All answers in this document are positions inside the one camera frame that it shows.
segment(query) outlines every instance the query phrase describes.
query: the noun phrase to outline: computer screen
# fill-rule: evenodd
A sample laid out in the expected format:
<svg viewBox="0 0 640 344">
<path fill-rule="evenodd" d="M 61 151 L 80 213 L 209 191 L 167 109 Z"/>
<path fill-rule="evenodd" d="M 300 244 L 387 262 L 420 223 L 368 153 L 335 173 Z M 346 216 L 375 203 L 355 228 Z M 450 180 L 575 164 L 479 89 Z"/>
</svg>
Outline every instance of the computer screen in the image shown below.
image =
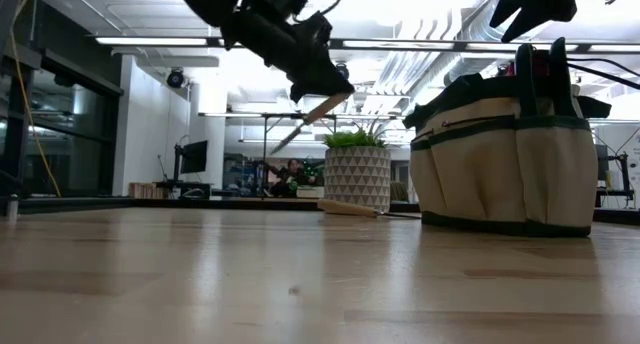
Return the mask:
<svg viewBox="0 0 640 344">
<path fill-rule="evenodd" d="M 185 145 L 182 148 L 182 174 L 199 173 L 207 170 L 207 141 Z"/>
<path fill-rule="evenodd" d="M 609 171 L 609 148 L 606 145 L 596 144 L 596 153 L 598 154 L 598 180 L 607 180 L 607 171 Z"/>
</svg>

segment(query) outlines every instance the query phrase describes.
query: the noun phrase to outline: potted plant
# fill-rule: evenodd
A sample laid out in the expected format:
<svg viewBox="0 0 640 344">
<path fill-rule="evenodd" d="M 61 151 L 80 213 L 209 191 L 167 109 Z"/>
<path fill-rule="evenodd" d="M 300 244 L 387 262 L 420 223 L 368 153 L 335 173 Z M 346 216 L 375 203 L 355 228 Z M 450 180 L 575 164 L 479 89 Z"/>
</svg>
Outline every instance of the potted plant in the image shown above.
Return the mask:
<svg viewBox="0 0 640 344">
<path fill-rule="evenodd" d="M 390 205 L 391 153 L 373 127 L 325 136 L 329 149 L 325 153 L 324 195 L 326 199 L 386 213 Z"/>
</svg>

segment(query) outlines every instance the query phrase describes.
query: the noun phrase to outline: wooden table surface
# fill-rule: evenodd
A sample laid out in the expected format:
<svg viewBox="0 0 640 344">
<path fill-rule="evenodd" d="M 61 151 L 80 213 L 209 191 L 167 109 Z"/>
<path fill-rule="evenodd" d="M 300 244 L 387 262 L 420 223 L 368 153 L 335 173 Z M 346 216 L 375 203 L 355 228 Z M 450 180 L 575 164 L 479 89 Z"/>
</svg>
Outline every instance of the wooden table surface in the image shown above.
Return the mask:
<svg viewBox="0 0 640 344">
<path fill-rule="evenodd" d="M 0 343 L 640 343 L 635 227 L 132 208 L 0 228 Z"/>
</svg>

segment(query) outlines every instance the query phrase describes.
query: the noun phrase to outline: white geometric planter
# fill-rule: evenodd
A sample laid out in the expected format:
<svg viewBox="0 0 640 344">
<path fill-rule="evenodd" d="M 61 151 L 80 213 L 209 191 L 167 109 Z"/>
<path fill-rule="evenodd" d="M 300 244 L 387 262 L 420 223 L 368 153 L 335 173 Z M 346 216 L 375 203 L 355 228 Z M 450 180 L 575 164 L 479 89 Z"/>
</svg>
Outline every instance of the white geometric planter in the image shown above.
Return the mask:
<svg viewBox="0 0 640 344">
<path fill-rule="evenodd" d="M 333 148 L 325 153 L 324 197 L 387 213 L 391 153 L 384 148 Z"/>
</svg>

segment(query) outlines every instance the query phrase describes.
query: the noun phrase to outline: tool bag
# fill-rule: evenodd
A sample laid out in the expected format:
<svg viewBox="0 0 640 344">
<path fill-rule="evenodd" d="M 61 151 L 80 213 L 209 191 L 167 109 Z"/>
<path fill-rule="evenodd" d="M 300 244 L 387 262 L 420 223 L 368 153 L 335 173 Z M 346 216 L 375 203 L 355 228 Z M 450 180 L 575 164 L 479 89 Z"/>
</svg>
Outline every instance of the tool bag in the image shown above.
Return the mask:
<svg viewBox="0 0 640 344">
<path fill-rule="evenodd" d="M 548 52 L 566 62 L 564 42 Z M 464 76 L 407 117 L 411 177 L 423 223 L 518 236 L 586 236 L 597 190 L 589 123 L 566 67 L 534 76 L 533 48 L 516 76 Z"/>
</svg>

